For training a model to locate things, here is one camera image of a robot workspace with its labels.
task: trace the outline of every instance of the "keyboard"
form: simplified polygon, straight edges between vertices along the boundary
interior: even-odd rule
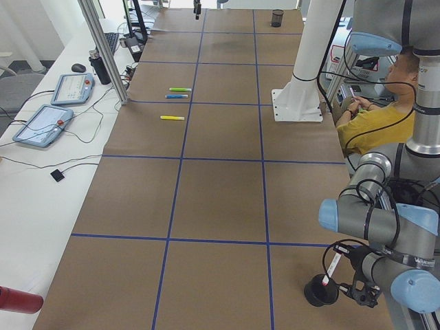
[[[105,38],[107,39],[107,43],[109,44],[110,50],[112,54],[115,54],[116,48],[119,43],[119,33],[117,32],[105,32]]]

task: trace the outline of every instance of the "person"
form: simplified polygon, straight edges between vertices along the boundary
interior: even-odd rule
[[[412,47],[404,47],[395,63],[389,67],[385,80],[387,83],[403,82],[410,85],[401,83],[385,85],[385,88],[397,96],[397,101],[386,107],[379,107],[366,98],[353,97],[353,102],[335,124],[344,155],[350,153],[363,155],[377,146],[406,142],[409,139],[413,134],[414,113],[402,122],[399,121],[411,112],[415,103],[415,93],[411,86],[417,88],[418,73],[419,58],[413,54]],[[355,137],[395,122],[399,123]]]

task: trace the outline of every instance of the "blue and white device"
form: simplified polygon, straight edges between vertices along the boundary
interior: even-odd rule
[[[89,73],[62,74],[50,103],[61,106],[82,105],[89,99],[94,84],[94,77]]]
[[[44,104],[19,129],[12,140],[45,148],[60,135],[73,116],[74,112],[71,109]]]

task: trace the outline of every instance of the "blue marker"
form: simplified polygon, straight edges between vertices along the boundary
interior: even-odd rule
[[[184,95],[184,94],[168,94],[165,95],[165,98],[187,98],[188,95]]]

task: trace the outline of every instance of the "yellow shirt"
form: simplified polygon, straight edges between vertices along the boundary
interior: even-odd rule
[[[339,142],[342,150],[345,149],[347,142],[355,135],[367,132],[380,127],[388,126],[398,122],[406,116],[394,108],[393,104],[387,107],[359,113],[347,124],[338,126],[336,129],[339,135]],[[386,129],[367,133],[350,141],[347,151],[344,153],[365,154],[367,151],[387,143],[406,142],[413,134],[414,113],[412,113],[403,122]]]

